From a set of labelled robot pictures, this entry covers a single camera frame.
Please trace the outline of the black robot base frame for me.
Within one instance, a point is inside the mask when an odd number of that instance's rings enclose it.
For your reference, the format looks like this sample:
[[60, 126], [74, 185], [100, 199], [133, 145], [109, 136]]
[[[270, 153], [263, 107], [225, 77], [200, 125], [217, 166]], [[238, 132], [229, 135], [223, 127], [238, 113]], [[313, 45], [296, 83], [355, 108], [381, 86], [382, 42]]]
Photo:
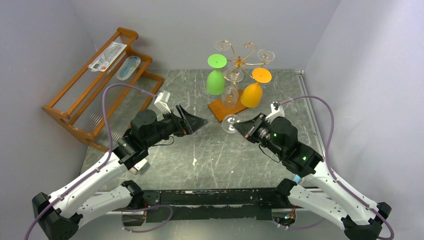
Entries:
[[166, 219], [256, 219], [272, 220], [273, 212], [292, 209], [292, 204], [277, 187], [228, 189], [173, 189], [144, 190], [141, 197], [121, 207], [124, 213], [134, 215], [151, 207], [145, 213], [147, 223]]

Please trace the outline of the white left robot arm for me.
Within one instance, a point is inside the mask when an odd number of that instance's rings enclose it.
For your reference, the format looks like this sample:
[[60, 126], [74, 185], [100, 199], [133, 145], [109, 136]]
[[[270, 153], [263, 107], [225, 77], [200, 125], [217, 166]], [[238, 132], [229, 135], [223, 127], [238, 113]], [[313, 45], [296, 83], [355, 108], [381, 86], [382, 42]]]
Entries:
[[61, 189], [40, 192], [32, 199], [35, 220], [49, 240], [69, 240], [83, 225], [109, 211], [147, 206], [144, 191], [133, 180], [95, 194], [115, 177], [146, 168], [150, 147], [173, 136], [191, 135], [208, 123], [181, 105], [176, 110], [179, 115], [163, 113], [162, 120], [151, 109], [139, 111], [123, 137], [95, 165]]

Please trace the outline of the orange plastic wine glass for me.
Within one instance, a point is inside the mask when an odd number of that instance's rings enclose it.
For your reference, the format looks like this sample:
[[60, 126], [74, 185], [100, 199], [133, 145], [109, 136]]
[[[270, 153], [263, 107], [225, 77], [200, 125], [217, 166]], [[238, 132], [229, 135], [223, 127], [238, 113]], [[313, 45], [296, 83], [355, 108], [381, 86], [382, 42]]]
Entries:
[[266, 68], [257, 67], [252, 71], [252, 78], [255, 83], [248, 85], [240, 97], [241, 103], [247, 108], [256, 108], [260, 104], [263, 96], [261, 84], [269, 83], [272, 74]]

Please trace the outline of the small clear glass cup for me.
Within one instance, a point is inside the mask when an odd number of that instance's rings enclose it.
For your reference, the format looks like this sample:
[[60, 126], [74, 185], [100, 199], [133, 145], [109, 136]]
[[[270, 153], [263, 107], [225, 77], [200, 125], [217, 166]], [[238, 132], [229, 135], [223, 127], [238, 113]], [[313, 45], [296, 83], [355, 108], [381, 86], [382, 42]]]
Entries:
[[222, 120], [221, 126], [225, 132], [229, 134], [233, 134], [237, 132], [236, 128], [234, 127], [234, 124], [239, 122], [240, 122], [240, 117], [238, 115], [229, 114]]

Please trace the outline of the green plastic wine glass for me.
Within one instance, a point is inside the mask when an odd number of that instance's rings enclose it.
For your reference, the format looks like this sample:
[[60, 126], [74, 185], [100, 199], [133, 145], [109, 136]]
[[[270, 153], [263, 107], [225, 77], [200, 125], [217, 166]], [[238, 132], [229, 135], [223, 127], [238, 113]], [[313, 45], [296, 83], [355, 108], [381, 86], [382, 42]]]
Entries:
[[225, 77], [221, 69], [227, 65], [227, 59], [224, 55], [215, 53], [208, 57], [207, 63], [213, 70], [207, 77], [206, 91], [214, 96], [220, 95], [225, 88]]

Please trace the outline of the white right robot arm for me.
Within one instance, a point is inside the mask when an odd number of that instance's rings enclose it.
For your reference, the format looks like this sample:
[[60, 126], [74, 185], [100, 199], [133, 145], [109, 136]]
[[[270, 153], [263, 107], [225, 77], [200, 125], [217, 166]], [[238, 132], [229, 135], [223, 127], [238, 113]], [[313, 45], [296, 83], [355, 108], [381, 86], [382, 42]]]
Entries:
[[341, 228], [350, 240], [377, 240], [392, 208], [360, 194], [331, 171], [323, 157], [298, 140], [298, 130], [282, 116], [272, 121], [261, 113], [251, 120], [234, 123], [246, 140], [270, 150], [287, 170], [312, 182], [327, 194], [322, 197], [294, 180], [283, 179], [274, 189], [278, 206], [290, 204], [307, 209]]

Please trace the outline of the tall clear flute glass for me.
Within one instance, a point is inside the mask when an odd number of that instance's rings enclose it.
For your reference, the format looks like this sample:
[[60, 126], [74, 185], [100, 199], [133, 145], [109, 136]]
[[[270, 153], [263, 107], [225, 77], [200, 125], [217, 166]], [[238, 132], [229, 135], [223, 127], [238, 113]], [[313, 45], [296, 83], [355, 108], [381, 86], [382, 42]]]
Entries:
[[262, 60], [262, 63], [257, 65], [260, 68], [266, 68], [266, 65], [270, 64], [275, 59], [275, 53], [265, 48], [260, 49], [257, 52], [257, 56], [260, 60]]

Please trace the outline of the clear wine glass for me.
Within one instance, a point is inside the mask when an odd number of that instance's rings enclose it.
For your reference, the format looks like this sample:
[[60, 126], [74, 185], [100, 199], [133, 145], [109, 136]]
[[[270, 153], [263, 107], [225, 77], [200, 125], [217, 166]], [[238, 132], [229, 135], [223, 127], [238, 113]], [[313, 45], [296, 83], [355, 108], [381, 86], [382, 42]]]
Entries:
[[229, 86], [224, 89], [224, 92], [221, 94], [221, 101], [225, 108], [233, 108], [238, 100], [239, 92], [237, 83], [239, 83], [244, 78], [244, 73], [237, 67], [227, 69], [224, 72], [224, 78], [230, 82]]

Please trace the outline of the clear glass tumbler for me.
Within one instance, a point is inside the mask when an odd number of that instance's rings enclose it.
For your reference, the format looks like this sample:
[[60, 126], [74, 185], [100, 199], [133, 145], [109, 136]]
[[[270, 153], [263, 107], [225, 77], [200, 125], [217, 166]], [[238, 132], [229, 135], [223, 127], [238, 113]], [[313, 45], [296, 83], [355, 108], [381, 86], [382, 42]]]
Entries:
[[216, 41], [213, 46], [219, 52], [225, 52], [231, 48], [231, 44], [227, 40]]

